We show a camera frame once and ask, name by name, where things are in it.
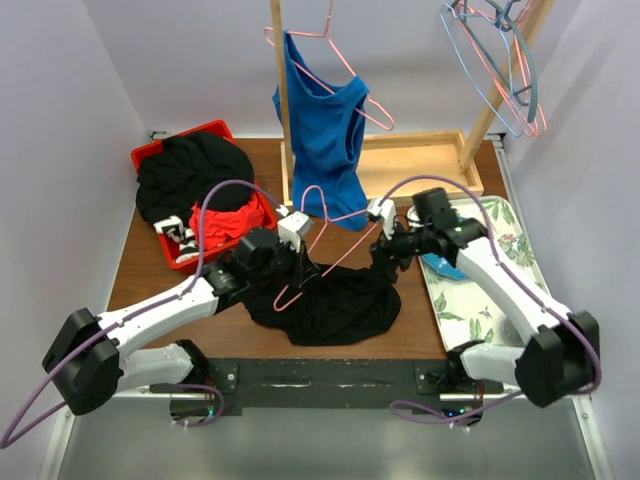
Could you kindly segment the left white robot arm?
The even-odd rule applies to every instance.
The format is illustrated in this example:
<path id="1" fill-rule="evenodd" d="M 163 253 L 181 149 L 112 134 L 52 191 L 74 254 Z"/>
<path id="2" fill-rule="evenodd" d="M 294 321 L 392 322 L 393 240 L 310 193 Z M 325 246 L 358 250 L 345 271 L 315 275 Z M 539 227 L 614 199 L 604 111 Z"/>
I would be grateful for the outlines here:
<path id="1" fill-rule="evenodd" d="M 75 415 L 88 414 L 115 394 L 139 386 L 174 384 L 196 392 L 207 380 L 201 350 L 187 340 L 151 349 L 151 341 L 245 303 L 264 285 L 301 287 L 320 273 L 304 240 L 283 240 L 272 230 L 254 229 L 234 249 L 165 292 L 99 315 L 86 308 L 73 312 L 42 366 Z"/>

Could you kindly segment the black tank top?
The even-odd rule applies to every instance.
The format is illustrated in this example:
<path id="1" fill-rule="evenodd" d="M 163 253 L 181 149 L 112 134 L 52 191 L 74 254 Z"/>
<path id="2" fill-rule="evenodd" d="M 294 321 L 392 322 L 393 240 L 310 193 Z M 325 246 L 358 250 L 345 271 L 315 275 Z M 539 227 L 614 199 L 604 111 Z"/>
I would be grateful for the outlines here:
<path id="1" fill-rule="evenodd" d="M 283 331 L 294 345 L 342 346 L 386 333 L 401 298 L 378 267 L 337 266 L 302 288 L 284 280 L 263 283 L 243 305 L 255 323 Z"/>

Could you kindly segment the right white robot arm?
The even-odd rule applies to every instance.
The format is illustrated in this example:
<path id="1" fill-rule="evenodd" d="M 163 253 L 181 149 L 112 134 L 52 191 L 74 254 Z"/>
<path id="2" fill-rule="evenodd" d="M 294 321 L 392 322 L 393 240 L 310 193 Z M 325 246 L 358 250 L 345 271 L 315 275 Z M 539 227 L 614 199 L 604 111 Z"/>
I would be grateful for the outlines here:
<path id="1" fill-rule="evenodd" d="M 442 188 L 413 197 L 409 228 L 396 222 L 392 200 L 369 203 L 367 214 L 381 224 L 373 257 L 404 269 L 411 258 L 436 254 L 473 281 L 506 315 L 522 346 L 500 346 L 473 339 L 447 354 L 445 379 L 459 393 L 480 381 L 516 386 L 538 407 L 566 395 L 586 393 L 601 380 L 599 324 L 588 312 L 572 313 L 517 272 L 492 237 L 488 221 L 461 218 Z"/>

